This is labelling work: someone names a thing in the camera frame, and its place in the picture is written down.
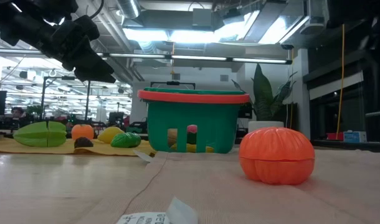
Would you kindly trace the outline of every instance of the toy orange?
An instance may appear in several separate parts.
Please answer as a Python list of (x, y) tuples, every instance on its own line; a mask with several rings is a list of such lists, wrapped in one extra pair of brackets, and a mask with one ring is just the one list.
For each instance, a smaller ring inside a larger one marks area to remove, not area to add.
[(287, 128), (262, 128), (247, 134), (239, 157), (246, 176), (266, 184), (300, 184), (315, 165), (310, 141)]
[(80, 137), (92, 140), (95, 137), (95, 133), (89, 124), (76, 124), (71, 130), (71, 136), (73, 140), (77, 140)]

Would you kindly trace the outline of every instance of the white plant pot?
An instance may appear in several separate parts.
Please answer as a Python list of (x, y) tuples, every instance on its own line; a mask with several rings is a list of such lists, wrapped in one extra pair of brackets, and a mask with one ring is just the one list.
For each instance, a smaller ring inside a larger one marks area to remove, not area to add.
[(284, 123), (281, 121), (250, 121), (248, 122), (248, 133), (268, 127), (282, 128), (284, 127)]

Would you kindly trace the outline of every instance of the desk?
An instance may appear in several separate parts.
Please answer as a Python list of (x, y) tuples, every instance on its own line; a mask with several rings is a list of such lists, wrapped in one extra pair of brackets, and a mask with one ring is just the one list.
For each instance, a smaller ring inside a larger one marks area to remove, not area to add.
[(0, 154), (0, 224), (71, 224), (143, 173), (139, 157)]

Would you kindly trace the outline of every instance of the yellow mat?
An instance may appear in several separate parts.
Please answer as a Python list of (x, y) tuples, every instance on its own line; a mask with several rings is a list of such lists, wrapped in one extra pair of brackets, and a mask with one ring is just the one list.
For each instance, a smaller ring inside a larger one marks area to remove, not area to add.
[(144, 152), (147, 155), (155, 154), (156, 151), (150, 146), (148, 141), (141, 141), (138, 147), (117, 148), (93, 139), (93, 147), (81, 147), (74, 149), (74, 140), (67, 139), (66, 142), (58, 147), (30, 147), (16, 142), (14, 139), (1, 138), (0, 152), (7, 153), (41, 153), (41, 154), (101, 154), (107, 156), (135, 156), (134, 149)]

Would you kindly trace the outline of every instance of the green plastic basket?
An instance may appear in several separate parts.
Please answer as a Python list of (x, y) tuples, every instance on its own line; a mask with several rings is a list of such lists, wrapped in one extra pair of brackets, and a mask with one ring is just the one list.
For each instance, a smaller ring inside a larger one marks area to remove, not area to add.
[(228, 153), (234, 144), (237, 115), (249, 95), (242, 91), (202, 91), (145, 88), (138, 93), (148, 103), (148, 139), (157, 151), (172, 152), (168, 129), (177, 129), (177, 151), (186, 152), (187, 127), (197, 126), (196, 152), (210, 146)]

